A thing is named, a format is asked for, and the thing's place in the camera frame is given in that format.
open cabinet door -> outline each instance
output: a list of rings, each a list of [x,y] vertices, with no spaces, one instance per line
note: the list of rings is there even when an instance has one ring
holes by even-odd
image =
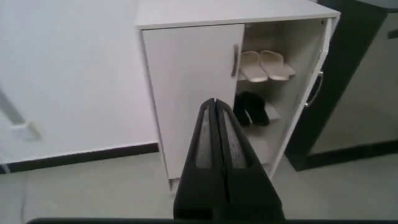
[[[317,45],[317,49],[318,52],[317,54],[314,55],[314,59],[313,59],[313,63],[311,64],[311,67],[313,68],[311,71],[310,75],[307,75],[305,77],[303,77],[303,79],[300,81],[301,84],[300,86],[302,86],[302,90],[298,91],[297,94],[297,98],[295,100],[296,103],[294,103],[294,107],[293,107],[293,113],[292,115],[288,116],[287,118],[287,124],[284,125],[284,129],[283,129],[283,134],[282,137],[279,141],[279,151],[277,152],[277,154],[275,155],[274,160],[272,161],[272,165],[271,165],[271,170],[269,172],[269,177],[272,178],[273,175],[275,174],[275,171],[279,165],[280,160],[282,159],[282,156],[284,155],[284,151],[287,147],[287,144],[289,143],[289,139],[293,133],[293,130],[297,124],[297,121],[300,118],[301,112],[304,109],[305,106],[310,105],[310,103],[312,102],[313,98],[309,97],[310,96],[310,92],[312,90],[312,88],[320,88],[320,85],[322,84],[322,72],[320,72],[322,65],[326,59],[326,56],[328,54],[329,51],[329,42],[331,39],[331,34],[332,34],[332,30],[333,27],[335,27],[333,25],[333,19],[327,19],[324,21],[325,23],[325,28],[323,30],[323,35],[322,35],[322,41],[320,44]],[[294,65],[294,63],[299,64],[301,61],[298,59],[294,62],[294,60],[292,60],[292,64]],[[314,86],[314,83],[319,80],[317,83],[319,83],[319,85]]]

black slipper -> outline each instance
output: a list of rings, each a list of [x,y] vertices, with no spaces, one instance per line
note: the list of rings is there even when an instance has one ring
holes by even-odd
[[[239,95],[235,96],[234,103],[234,114],[236,119],[238,119],[239,124],[241,124],[242,128],[250,126],[250,120],[246,112],[244,111],[245,104],[242,101],[242,97]]]
[[[264,109],[266,102],[261,98],[261,96],[245,91],[241,93],[239,97],[244,103],[244,109],[248,112],[254,125],[269,125],[269,118]]]

white cabinet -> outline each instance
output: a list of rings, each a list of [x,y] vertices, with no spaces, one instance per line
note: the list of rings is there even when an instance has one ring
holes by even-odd
[[[145,30],[160,140],[169,178],[181,176],[200,105],[233,106],[243,24]]]
[[[273,117],[266,127],[244,129],[271,178],[339,15],[308,0],[140,1],[136,27],[142,33],[168,178],[175,181],[182,174],[200,105],[218,98],[232,107],[241,91],[266,99]],[[286,82],[250,83],[237,72],[241,51],[247,50],[282,54],[295,76]]]

cabinet top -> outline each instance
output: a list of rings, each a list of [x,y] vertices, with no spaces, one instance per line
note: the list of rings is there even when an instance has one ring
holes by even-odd
[[[309,0],[140,0],[137,29],[338,17]]]

gray floor tile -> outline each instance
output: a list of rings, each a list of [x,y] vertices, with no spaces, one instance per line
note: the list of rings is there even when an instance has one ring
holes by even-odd
[[[0,223],[20,223],[24,181],[26,220],[172,218],[158,153],[0,175]],[[303,172],[283,158],[273,184],[290,219],[398,220],[398,155]]]

